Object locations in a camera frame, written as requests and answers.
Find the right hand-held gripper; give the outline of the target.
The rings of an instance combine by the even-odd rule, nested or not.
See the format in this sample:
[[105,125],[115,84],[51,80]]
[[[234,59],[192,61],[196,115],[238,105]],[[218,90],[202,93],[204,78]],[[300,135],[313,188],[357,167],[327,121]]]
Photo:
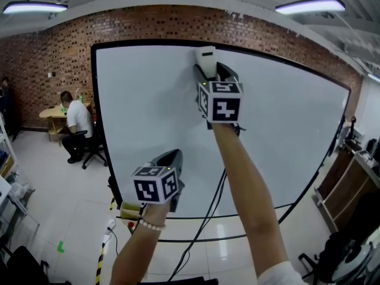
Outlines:
[[245,131],[239,125],[243,88],[238,83],[238,74],[221,62],[217,62],[219,81],[209,81],[197,64],[193,66],[193,74],[198,92],[196,102],[207,129],[212,130],[213,124],[227,124],[237,135]]

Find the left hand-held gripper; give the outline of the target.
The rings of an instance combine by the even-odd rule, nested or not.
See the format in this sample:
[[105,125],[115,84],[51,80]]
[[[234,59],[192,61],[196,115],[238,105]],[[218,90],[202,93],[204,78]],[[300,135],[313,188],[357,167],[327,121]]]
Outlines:
[[138,201],[143,204],[170,202],[169,211],[176,212],[185,187],[180,179],[182,169],[183,153],[180,149],[167,151],[138,167],[131,176]]

